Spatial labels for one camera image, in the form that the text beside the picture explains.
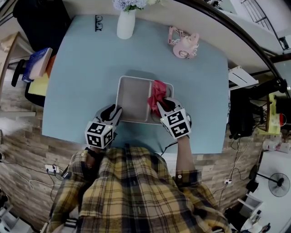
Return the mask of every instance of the light blue table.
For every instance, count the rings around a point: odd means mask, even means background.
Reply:
[[[193,153],[221,153],[228,107],[227,58],[200,41],[197,57],[175,57],[167,44],[168,27],[136,20],[133,36],[116,35],[118,17],[76,16],[58,51],[45,99],[43,135],[85,144],[84,130],[100,108],[114,104],[123,75],[159,79],[174,86],[192,117]],[[161,152],[174,140],[157,125],[121,122],[113,146],[143,143]],[[172,146],[166,152],[176,152]]]

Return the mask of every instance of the metal tray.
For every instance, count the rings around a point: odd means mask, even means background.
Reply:
[[[154,80],[122,76],[119,79],[116,105],[122,107],[121,121],[160,125],[160,119],[151,113],[147,99],[151,96]],[[167,96],[173,97],[174,87],[166,83]]]

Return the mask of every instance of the pink object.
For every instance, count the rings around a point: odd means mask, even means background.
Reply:
[[[167,93],[166,88],[167,85],[165,83],[155,80],[154,85],[151,88],[151,97],[147,100],[151,110],[159,117],[161,117],[161,115],[156,103],[158,101],[164,103],[163,98]]]
[[[173,32],[177,32],[180,36],[180,39],[173,40]],[[169,38],[168,42],[170,45],[173,45],[173,52],[179,58],[193,58],[196,56],[198,44],[199,34],[194,33],[192,35],[188,35],[182,30],[178,30],[175,27],[169,28]]]

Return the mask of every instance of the sleeve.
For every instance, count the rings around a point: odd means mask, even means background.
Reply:
[[[218,210],[218,205],[211,191],[206,185],[201,184],[200,171],[176,171],[174,180],[179,190],[193,204],[194,215],[207,223],[212,229],[222,228],[225,233],[231,233],[228,221]]]
[[[60,185],[50,211],[47,233],[53,232],[58,226],[65,223],[70,212],[81,203],[81,196],[85,190],[93,183],[97,172],[86,166],[88,154],[86,148],[72,156],[67,174]]]

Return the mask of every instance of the pink toy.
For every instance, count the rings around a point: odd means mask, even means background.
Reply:
[[[179,39],[173,40],[173,31],[177,32],[180,36]],[[186,32],[183,32],[182,30],[178,30],[175,27],[169,28],[169,38],[168,43],[170,45],[173,45],[173,52],[174,54],[179,58],[193,58],[196,56],[197,48],[199,46],[198,44],[199,40],[199,34],[194,33],[192,35],[189,35]]]

